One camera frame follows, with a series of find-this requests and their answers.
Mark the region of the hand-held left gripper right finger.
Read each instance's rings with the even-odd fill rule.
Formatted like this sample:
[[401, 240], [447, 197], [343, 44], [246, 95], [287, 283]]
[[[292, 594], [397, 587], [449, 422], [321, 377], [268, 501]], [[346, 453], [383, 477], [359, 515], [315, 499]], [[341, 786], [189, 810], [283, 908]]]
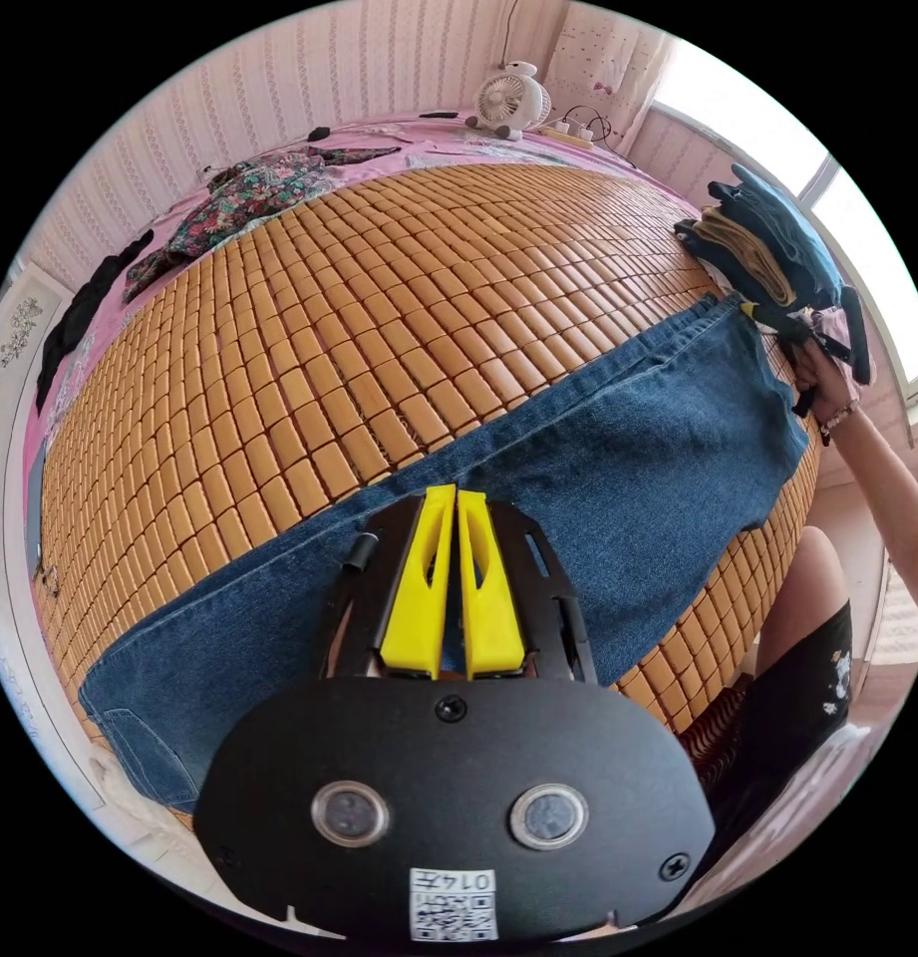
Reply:
[[481, 492], [458, 492], [458, 541], [466, 677], [517, 673], [525, 646], [501, 546]]

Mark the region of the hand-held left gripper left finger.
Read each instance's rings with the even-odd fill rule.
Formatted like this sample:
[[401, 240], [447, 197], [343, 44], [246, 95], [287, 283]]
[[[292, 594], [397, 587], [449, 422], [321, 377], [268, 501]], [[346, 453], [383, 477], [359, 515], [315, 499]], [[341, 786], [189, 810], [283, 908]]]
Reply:
[[389, 672], [440, 675], [456, 502], [453, 484], [426, 489], [380, 646]]

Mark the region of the person's right hand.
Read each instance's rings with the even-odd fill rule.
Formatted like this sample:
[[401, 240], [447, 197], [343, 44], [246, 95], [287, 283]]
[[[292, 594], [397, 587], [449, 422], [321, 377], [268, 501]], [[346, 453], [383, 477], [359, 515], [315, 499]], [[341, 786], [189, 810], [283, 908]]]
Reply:
[[810, 412], [829, 435], [857, 408], [848, 380], [813, 339], [804, 346], [792, 346], [792, 355], [796, 386], [801, 393], [810, 394]]

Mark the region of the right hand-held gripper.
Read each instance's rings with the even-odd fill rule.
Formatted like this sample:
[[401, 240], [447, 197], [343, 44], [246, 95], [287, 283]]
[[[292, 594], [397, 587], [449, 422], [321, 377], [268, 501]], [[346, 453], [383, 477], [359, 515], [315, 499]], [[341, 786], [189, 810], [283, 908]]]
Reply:
[[[851, 394], [853, 395], [852, 376], [850, 374], [850, 360], [852, 359], [850, 348], [822, 331], [811, 317], [800, 314], [791, 315], [777, 307], [757, 304], [750, 301], [742, 301], [740, 308], [749, 319], [754, 320], [757, 324], [765, 327], [776, 336], [779, 348], [789, 362], [793, 375], [792, 346], [804, 346], [808, 340], [813, 339], [837, 362], [840, 371], [848, 380]], [[798, 392], [797, 405], [794, 407], [795, 413], [801, 417], [806, 415], [813, 416], [810, 412], [810, 394], [801, 393], [798, 390], [795, 376], [794, 381]]]

